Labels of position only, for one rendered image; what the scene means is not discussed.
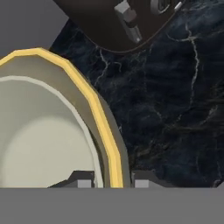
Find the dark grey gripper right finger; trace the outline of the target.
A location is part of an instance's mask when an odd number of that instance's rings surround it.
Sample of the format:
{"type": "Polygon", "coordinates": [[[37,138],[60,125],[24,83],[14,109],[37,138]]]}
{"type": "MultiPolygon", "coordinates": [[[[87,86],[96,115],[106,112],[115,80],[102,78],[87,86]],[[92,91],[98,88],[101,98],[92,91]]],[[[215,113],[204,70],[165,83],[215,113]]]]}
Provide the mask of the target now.
{"type": "Polygon", "coordinates": [[[173,184],[159,179],[153,171],[133,171],[131,184],[134,188],[173,187],[173,184]]]}

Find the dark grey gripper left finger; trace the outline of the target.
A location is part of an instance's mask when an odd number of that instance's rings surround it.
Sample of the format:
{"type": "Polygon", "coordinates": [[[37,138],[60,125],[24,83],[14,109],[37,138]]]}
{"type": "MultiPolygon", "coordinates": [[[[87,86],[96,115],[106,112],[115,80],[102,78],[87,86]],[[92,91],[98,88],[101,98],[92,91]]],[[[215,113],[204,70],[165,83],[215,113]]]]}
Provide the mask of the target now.
{"type": "Polygon", "coordinates": [[[72,188],[94,188],[95,172],[94,171],[73,171],[68,179],[62,180],[57,184],[51,185],[56,187],[72,187],[72,188]]]}

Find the pale grey bowl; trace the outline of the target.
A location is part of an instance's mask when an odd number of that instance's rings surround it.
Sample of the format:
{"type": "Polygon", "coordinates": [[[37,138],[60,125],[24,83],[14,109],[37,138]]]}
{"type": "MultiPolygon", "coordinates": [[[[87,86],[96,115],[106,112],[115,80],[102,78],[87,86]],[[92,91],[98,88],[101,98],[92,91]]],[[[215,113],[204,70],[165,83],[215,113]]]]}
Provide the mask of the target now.
{"type": "Polygon", "coordinates": [[[0,187],[48,187],[74,171],[94,172],[100,161],[76,108],[44,82],[0,78],[0,187]]]}

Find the grey tap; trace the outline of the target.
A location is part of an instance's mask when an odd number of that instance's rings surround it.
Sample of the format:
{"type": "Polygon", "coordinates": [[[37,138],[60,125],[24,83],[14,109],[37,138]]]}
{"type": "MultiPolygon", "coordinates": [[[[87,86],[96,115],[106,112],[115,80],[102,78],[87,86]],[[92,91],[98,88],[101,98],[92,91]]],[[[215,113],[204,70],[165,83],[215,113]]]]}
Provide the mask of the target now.
{"type": "Polygon", "coordinates": [[[143,38],[137,25],[136,11],[131,8],[127,0],[122,0],[114,10],[129,39],[138,44],[143,38]]]}

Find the dark brown sink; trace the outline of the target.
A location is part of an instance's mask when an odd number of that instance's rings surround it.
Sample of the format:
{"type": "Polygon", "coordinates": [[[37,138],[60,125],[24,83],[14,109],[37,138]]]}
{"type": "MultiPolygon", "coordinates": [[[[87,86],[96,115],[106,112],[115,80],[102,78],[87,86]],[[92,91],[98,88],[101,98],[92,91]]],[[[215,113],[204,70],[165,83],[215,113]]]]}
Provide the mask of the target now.
{"type": "Polygon", "coordinates": [[[136,21],[142,40],[136,44],[127,36],[114,7],[122,0],[53,0],[57,6],[101,49],[128,54],[149,46],[166,26],[189,3],[176,12],[161,15],[151,13],[151,0],[127,0],[136,11],[136,21]]]}

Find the yellow-rimmed olive bowl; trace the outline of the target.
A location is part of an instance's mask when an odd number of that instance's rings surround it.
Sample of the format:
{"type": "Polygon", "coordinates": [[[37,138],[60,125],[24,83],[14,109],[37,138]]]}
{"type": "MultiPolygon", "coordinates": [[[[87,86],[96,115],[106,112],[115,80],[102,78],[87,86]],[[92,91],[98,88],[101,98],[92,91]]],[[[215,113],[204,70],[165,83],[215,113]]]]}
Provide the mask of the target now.
{"type": "Polygon", "coordinates": [[[44,48],[16,50],[0,59],[3,77],[26,76],[59,91],[94,137],[106,187],[130,186],[128,153],[109,105],[69,60],[44,48]]]}

